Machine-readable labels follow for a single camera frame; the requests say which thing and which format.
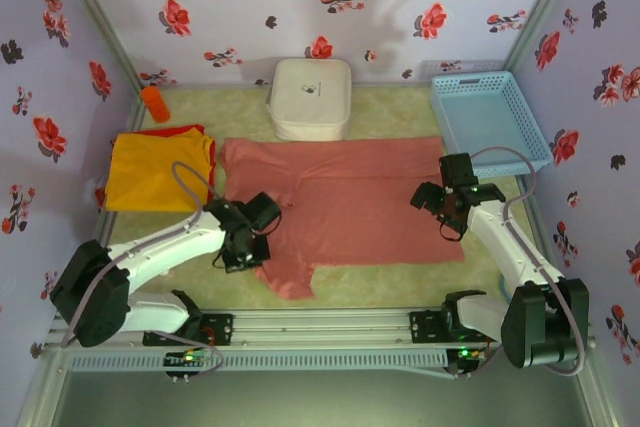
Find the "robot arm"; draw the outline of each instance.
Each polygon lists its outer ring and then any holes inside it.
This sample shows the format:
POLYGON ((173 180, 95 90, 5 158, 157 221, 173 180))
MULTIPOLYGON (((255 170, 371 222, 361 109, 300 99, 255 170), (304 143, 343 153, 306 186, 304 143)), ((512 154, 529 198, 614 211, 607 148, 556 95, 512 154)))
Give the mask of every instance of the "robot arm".
POLYGON ((83 347, 125 331, 162 331, 192 339, 202 314, 184 292, 136 291, 153 277, 207 253, 219 252, 228 273, 262 265, 270 254, 266 235, 257 232, 279 215, 277 204, 260 193, 246 204, 212 200, 195 217, 124 244, 105 248, 90 240, 76 250, 51 301, 69 325, 80 311, 73 333, 83 347))
POLYGON ((544 258, 505 209, 500 190, 478 183, 468 154, 441 158, 440 171, 443 187, 422 184, 411 204, 429 210, 459 239, 467 230, 476 234, 496 259, 512 297, 507 304, 478 291, 450 294, 442 315, 452 319, 454 328, 475 330, 502 343, 519 368, 576 359, 577 340, 550 282, 570 307, 583 346, 589 310, 584 284, 565 279, 544 258))

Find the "white box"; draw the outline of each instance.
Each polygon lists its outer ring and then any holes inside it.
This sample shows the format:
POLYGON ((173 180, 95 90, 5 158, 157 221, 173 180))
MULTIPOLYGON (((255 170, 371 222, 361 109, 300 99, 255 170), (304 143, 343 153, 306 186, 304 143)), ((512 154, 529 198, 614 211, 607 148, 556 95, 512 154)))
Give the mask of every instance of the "white box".
POLYGON ((267 104, 281 139, 343 140, 349 133, 351 69, 341 60, 281 60, 267 104))

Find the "orange cup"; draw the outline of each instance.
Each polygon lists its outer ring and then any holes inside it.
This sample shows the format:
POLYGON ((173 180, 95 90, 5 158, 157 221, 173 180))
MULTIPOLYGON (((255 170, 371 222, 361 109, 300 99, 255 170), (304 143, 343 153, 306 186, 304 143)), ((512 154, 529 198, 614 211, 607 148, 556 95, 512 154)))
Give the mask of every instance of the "orange cup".
POLYGON ((153 120, 157 123, 162 124, 171 118, 171 112, 169 112, 169 108, 164 102, 160 89, 158 89, 157 86, 150 85, 149 87, 145 87, 140 92, 140 97, 142 97, 147 109, 149 109, 151 117, 153 117, 153 120))

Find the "blue plastic basket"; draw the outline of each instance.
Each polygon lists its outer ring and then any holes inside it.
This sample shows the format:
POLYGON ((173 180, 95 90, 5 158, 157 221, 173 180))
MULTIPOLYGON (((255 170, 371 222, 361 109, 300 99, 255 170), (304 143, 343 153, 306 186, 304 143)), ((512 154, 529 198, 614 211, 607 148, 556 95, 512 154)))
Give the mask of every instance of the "blue plastic basket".
MULTIPOLYGON (((434 77, 431 105, 450 154, 511 147, 528 157, 536 171, 553 159, 510 72, 434 77)), ((522 160, 501 151, 473 159, 473 171, 480 178, 529 173, 522 160)))

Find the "floral wallpaper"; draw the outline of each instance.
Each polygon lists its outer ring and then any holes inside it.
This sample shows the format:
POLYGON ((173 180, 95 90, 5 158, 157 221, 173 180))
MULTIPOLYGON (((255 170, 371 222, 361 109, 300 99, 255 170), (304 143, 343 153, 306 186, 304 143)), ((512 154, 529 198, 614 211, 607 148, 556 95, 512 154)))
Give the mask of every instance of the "floral wallpaper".
POLYGON ((265 85, 285 57, 345 60, 355 82, 499 69, 534 1, 99 0, 142 85, 265 85))
POLYGON ((11 386, 0 423, 9 427, 54 315, 49 294, 93 235, 109 140, 134 97, 77 0, 0 0, 0 10, 0 378, 11 386))
POLYGON ((615 379, 620 425, 640 405, 640 11, 636 0, 557 0, 515 73, 554 164, 541 206, 557 265, 591 292, 591 333, 615 379))

